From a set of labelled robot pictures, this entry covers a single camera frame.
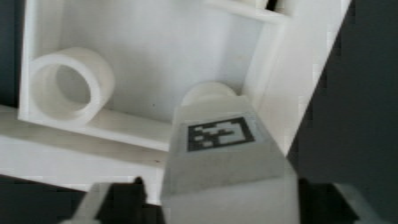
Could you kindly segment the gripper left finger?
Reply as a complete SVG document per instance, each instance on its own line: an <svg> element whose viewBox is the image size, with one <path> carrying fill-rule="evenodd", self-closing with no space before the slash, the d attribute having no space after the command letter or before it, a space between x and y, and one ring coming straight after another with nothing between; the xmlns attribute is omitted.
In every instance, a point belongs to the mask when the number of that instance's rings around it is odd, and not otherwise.
<svg viewBox="0 0 398 224"><path fill-rule="evenodd" d="M143 179L95 183L70 218L58 224L163 224L161 207L147 203Z"/></svg>

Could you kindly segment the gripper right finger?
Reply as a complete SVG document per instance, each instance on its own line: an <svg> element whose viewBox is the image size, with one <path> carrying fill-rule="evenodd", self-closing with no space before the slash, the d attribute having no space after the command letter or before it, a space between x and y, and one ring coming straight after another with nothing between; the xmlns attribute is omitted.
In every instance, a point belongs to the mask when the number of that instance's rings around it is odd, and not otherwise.
<svg viewBox="0 0 398 224"><path fill-rule="evenodd" d="M300 224L385 224L360 195L344 184L298 179Z"/></svg>

